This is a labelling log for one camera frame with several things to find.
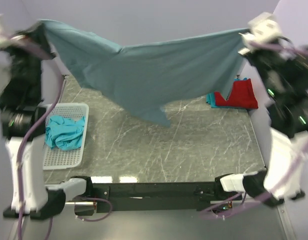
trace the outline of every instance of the gray wall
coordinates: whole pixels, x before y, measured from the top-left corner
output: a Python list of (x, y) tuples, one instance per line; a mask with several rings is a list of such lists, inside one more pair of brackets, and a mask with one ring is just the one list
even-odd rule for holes
[(196, 36), (237, 27), (278, 0), (23, 0), (34, 18), (76, 28), (130, 45)]
[[(280, 0), (274, 14), (287, 38), (296, 46), (308, 45), (308, 0)], [(253, 79), (253, 89), (261, 103), (259, 106), (262, 106), (269, 99), (256, 71), (246, 66), (242, 75)], [(264, 107), (251, 112), (250, 116), (264, 161), (268, 163), (271, 147), (270, 119)], [(308, 240), (308, 162), (301, 178), (301, 187), (306, 192), (306, 198), (299, 202), (287, 202), (286, 207), (297, 239)]]

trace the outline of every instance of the black metal frame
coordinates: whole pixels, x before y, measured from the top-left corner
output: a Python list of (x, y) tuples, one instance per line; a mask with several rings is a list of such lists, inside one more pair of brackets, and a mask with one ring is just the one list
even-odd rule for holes
[[(113, 211), (200, 211), (210, 207), (213, 201), (237, 194), (223, 191), (221, 177), (214, 182), (93, 183), (93, 194), (95, 198), (110, 201)], [(97, 203), (97, 213), (107, 213), (109, 209), (107, 203)]]

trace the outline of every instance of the green led light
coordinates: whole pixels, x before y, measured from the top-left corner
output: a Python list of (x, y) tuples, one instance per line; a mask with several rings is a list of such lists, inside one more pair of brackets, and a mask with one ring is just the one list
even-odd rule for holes
[(298, 118), (304, 125), (306, 124), (306, 121), (304, 120), (304, 118), (302, 118), (301, 116), (299, 116)]
[(274, 97), (274, 92), (272, 92), (271, 89), (267, 89), (267, 92), (268, 92), (272, 97)]

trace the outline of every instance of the cable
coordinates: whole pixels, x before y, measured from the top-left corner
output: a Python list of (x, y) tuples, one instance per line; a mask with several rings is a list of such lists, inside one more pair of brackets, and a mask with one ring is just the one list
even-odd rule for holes
[(82, 197), (81, 198), (82, 200), (90, 200), (90, 201), (100, 201), (100, 202), (104, 202), (104, 203), (107, 203), (109, 205), (109, 211), (106, 215), (98, 218), (98, 219), (86, 219), (86, 218), (83, 218), (81, 216), (77, 216), (78, 219), (81, 219), (82, 221), (84, 222), (90, 222), (90, 223), (94, 223), (94, 222), (99, 222), (101, 220), (104, 220), (106, 219), (113, 211), (113, 205), (112, 203), (107, 200), (107, 199), (103, 199), (103, 198), (95, 198), (95, 197)]
[(293, 42), (289, 38), (287, 38), (285, 36), (279, 36), (278, 39), (282, 39), (282, 40), (288, 42), (292, 47), (294, 47)]
[[(44, 52), (40, 46), (38, 46), (37, 44), (30, 42), (26, 39), (18, 39), (16, 41), (16, 43), (18, 44), (17, 46), (30, 52), (33, 53), (35, 56), (43, 59), (43, 60), (52, 60), (52, 57), (47, 54), (46, 52)], [(29, 139), (29, 137), (31, 136), (31, 134), (35, 131), (35, 129), (42, 124), (45, 119), (47, 118), (47, 116), (51, 113), (51, 111), (55, 108), (56, 104), (58, 103), (60, 97), (61, 97), (61, 91), (62, 91), (62, 85), (63, 85), (63, 76), (62, 73), (60, 71), (60, 69), (58, 68), (57, 64), (55, 61), (50, 61), (49, 65), (51, 66), (52, 70), (54, 71), (54, 73), (56, 74), (56, 77), (58, 78), (58, 92), (57, 92), (57, 97), (55, 99), (55, 101), (52, 103), (51, 107), (44, 113), (44, 115), (42, 117), (40, 117), (34, 124), (33, 126), (28, 130), (28, 132), (25, 134), (25, 136), (22, 139), (22, 142), (18, 148), (17, 151), (17, 157), (16, 157), (16, 164), (17, 164), (17, 179), (18, 179), (18, 192), (19, 192), (19, 202), (20, 202), (20, 210), (19, 210), (19, 214), (18, 214), (18, 226), (17, 226), (17, 235), (18, 235), (18, 240), (22, 240), (22, 218), (23, 218), (23, 214), (24, 214), (24, 208), (25, 208), (25, 199), (24, 199), (24, 184), (23, 184), (23, 162), (22, 162), (22, 158), (23, 158), (23, 153), (27, 144), (27, 141)], [(50, 236), (51, 233), (51, 229), (52, 229), (52, 223), (53, 220), (50, 220), (50, 224), (49, 224), (49, 228), (47, 231), (47, 235), (45, 237), (45, 239), (47, 240)]]
[[(250, 45), (253, 47), (256, 47), (258, 49), (264, 49), (264, 50), (270, 50), (270, 51), (274, 51), (274, 52), (281, 52), (281, 51), (288, 51), (294, 54), (299, 54), (299, 55), (303, 55), (308, 57), (308, 50), (304, 49), (296, 49), (294, 47), (283, 47), (281, 45), (278, 44), (259, 44), (256, 42), (250, 42)], [(303, 147), (303, 149), (299, 152), (296, 160), (291, 164), (291, 166), (289, 167), (289, 169), (287, 170), (287, 173), (284, 177), (282, 177), (282, 179), (278, 182), (278, 184), (276, 184), (273, 189), (271, 189), (271, 192), (276, 191), (277, 189), (279, 189), (282, 185), (284, 185), (290, 178), (290, 176), (294, 173), (294, 171), (297, 169), (297, 167), (299, 166), (299, 164), (302, 162), (302, 157), (303, 155), (307, 155), (308, 154), (308, 142), (305, 144), (305, 146)], [(211, 216), (211, 215), (207, 215), (206, 213), (212, 211), (213, 209), (219, 207), (220, 205), (225, 204), (226, 202), (235, 199), (237, 197), (239, 197), (241, 195), (241, 193), (236, 194), (233, 197), (230, 197), (216, 205), (210, 206), (204, 210), (202, 210), (200, 212), (200, 217), (206, 220), (214, 220), (216, 219), (215, 216)], [(269, 192), (264, 192), (262, 194), (260, 194), (259, 196), (255, 197), (256, 202), (252, 202), (251, 204), (249, 204), (248, 206), (245, 206), (243, 204), (241, 204), (239, 207), (236, 207), (235, 209), (231, 210), (231, 214), (225, 216), (225, 214), (223, 215), (223, 218), (229, 218), (232, 217), (236, 214), (239, 214), (247, 209), (253, 208), (258, 206), (261, 202), (266, 201), (267, 199), (271, 198), (272, 195)]]
[(240, 205), (243, 205), (245, 203), (245, 200), (246, 200), (246, 197), (247, 197), (247, 193), (245, 192), (244, 193), (244, 196), (243, 196), (243, 199), (242, 199), (242, 202), (240, 203)]

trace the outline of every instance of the crumpled blue cloth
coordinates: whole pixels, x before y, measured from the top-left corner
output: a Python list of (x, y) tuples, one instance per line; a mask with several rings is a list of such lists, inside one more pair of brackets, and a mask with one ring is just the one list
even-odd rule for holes
[(78, 121), (58, 115), (51, 116), (46, 127), (45, 143), (52, 149), (78, 149), (82, 146), (84, 125), (84, 116)]
[[(242, 81), (241, 79), (235, 78), (234, 81)], [(215, 95), (214, 92), (211, 92), (206, 95), (206, 102), (210, 105), (212, 109), (237, 109), (238, 107), (234, 106), (217, 106), (216, 101), (215, 101)]]
[(170, 126), (163, 107), (220, 92), (227, 99), (244, 47), (234, 29), (179, 40), (120, 46), (92, 32), (41, 20), (46, 36), (82, 88), (101, 91), (131, 115)]

